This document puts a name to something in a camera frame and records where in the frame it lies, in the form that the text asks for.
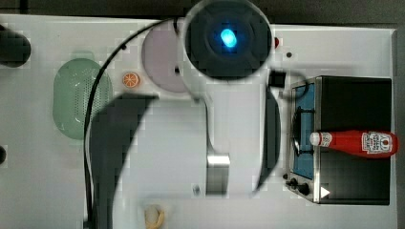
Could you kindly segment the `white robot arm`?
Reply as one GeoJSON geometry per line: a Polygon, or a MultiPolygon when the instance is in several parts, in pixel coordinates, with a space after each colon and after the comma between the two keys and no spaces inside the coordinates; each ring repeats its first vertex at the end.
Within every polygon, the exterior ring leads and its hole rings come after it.
{"type": "Polygon", "coordinates": [[[195,142],[165,132],[166,148],[154,141],[136,151],[157,95],[121,94],[90,122],[86,146],[95,187],[92,229],[146,229],[131,216],[149,198],[251,197],[267,167],[266,120],[278,106],[269,89],[274,53],[266,16],[249,0],[202,0],[185,16],[178,34],[177,66],[185,100],[170,100],[176,127],[190,106],[198,125],[195,142]]]}

